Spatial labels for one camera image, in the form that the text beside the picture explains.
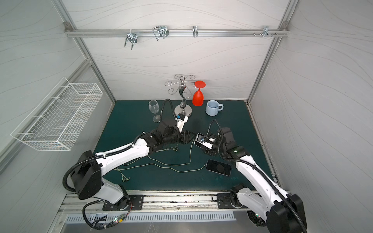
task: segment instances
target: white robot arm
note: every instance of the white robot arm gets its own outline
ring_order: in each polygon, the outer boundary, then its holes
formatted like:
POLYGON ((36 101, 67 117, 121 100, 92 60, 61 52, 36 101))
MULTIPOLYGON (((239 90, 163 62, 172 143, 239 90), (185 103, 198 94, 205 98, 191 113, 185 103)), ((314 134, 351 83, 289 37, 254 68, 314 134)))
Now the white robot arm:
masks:
MULTIPOLYGON (((79 199, 95 197, 114 204, 118 210, 126 208, 130 200, 125 189, 102 176, 119 165, 161 150, 165 144, 189 143, 194 134, 183 130, 187 121, 187 116, 179 114, 175 120, 162 121, 157 129, 137 136, 133 143, 95 155, 91 151, 84 152, 78 163, 66 172, 63 178, 64 187, 76 192, 79 199), (69 175, 75 189, 67 185, 69 175)), ((240 208, 244 205, 250 208, 266 222, 271 233, 306 232, 307 225, 301 199, 296 194, 290 196, 274 183, 251 155, 236 144, 229 128, 220 128, 217 135, 208 137, 199 133, 194 143, 206 154, 220 155, 226 161, 235 162, 237 170, 260 194, 257 195, 244 186, 234 187, 230 196, 233 206, 240 208)))
POLYGON ((246 206, 256 216, 266 222, 269 232, 300 233, 307 232, 302 200, 296 195, 280 188, 257 165, 249 152, 238 146, 230 128, 221 128, 216 120, 211 121, 207 135, 197 134, 194 144, 205 154, 218 155, 226 161, 235 162, 236 168, 255 187, 259 195, 242 184, 230 192, 234 208, 246 206), (219 127, 217 135, 209 134, 211 124, 219 127))
POLYGON ((65 173, 63 186, 71 192, 76 192, 79 199, 96 197, 114 204, 118 210, 125 208, 129 202, 125 189, 102 176, 119 165, 159 151, 166 144, 189 143, 194 134, 183 130, 187 121, 187 116, 179 114, 174 120, 161 121, 157 129, 138 135, 133 143, 95 155, 91 151, 84 152, 78 163, 65 173), (69 175, 75 188, 67 184, 69 175))

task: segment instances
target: wire basket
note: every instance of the wire basket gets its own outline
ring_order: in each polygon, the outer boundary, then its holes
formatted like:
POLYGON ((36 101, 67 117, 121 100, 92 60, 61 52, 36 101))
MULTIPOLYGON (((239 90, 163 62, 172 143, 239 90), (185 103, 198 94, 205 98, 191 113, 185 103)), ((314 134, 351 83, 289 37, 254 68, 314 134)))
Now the wire basket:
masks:
POLYGON ((44 98, 11 133, 12 137, 38 151, 71 150, 103 93, 96 83, 62 81, 67 84, 58 84, 53 89, 57 95, 41 108, 48 96, 44 98))

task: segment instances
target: wine glass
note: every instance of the wine glass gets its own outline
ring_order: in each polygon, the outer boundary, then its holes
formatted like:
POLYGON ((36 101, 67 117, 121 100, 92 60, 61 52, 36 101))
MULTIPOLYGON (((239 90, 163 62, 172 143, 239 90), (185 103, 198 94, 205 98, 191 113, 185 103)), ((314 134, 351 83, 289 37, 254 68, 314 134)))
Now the wine glass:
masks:
POLYGON ((159 122, 160 115, 157 115, 157 112, 159 112, 159 105, 156 100, 149 101, 149 110, 155 114, 155 116, 153 117, 153 121, 159 122))

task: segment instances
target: black phone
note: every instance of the black phone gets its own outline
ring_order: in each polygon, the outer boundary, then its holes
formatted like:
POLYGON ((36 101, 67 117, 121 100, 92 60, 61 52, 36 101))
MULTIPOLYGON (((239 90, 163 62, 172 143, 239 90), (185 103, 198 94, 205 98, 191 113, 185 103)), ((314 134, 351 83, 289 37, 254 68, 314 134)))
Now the black phone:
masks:
POLYGON ((212 171, 218 174, 222 174, 224 176, 230 176, 231 175, 231 166, 226 163, 221 163, 215 160, 208 160, 206 169, 208 171, 212 171))

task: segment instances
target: dark green table surface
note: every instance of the dark green table surface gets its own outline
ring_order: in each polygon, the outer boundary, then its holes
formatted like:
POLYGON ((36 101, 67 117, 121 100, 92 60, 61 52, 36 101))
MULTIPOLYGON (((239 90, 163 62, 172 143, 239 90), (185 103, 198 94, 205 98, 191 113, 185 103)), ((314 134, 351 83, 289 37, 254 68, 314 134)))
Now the dark green table surface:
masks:
MULTIPOLYGON (((149 132, 158 126, 153 122, 153 116, 149 111, 148 102, 145 100, 119 100, 107 121, 105 129, 95 149, 95 153, 107 151, 128 144, 143 131, 149 132)), ((256 163, 269 176, 270 170, 264 157, 263 150, 259 143, 257 134, 252 125, 249 112, 244 101, 219 101, 224 104, 224 110, 218 115, 211 117, 205 113, 206 102, 200 107, 196 107, 191 101, 187 101, 192 107, 192 115, 185 124, 184 129, 202 134, 206 134, 209 123, 212 119, 217 119, 221 127, 229 127, 238 145, 248 150, 256 163)), ((172 101, 174 107, 180 104, 180 101, 172 101)), ((172 117, 169 103, 164 108, 163 118, 172 117)), ((217 126, 211 127, 213 132, 217 131, 217 126)), ((157 159, 165 164, 183 164, 189 162, 189 150, 191 144, 179 145, 179 151, 162 151, 151 154, 151 158, 157 159)), ((211 157, 202 150, 193 145, 192 162, 184 166, 165 166, 148 157, 144 157, 129 166, 120 166, 119 168, 129 168, 147 163, 156 163, 163 167, 173 167, 179 171, 195 170, 203 167, 207 160, 213 159, 224 162, 219 157, 211 157)), ((122 175, 115 170, 110 171, 104 177, 105 179, 122 184, 127 190, 229 190, 231 187, 243 183, 247 187, 254 189, 251 183, 232 165, 230 176, 223 176, 217 173, 207 171, 203 168, 199 171, 178 173, 171 169, 162 169, 155 165, 147 165, 129 170, 122 173, 131 179, 122 182, 122 175)))

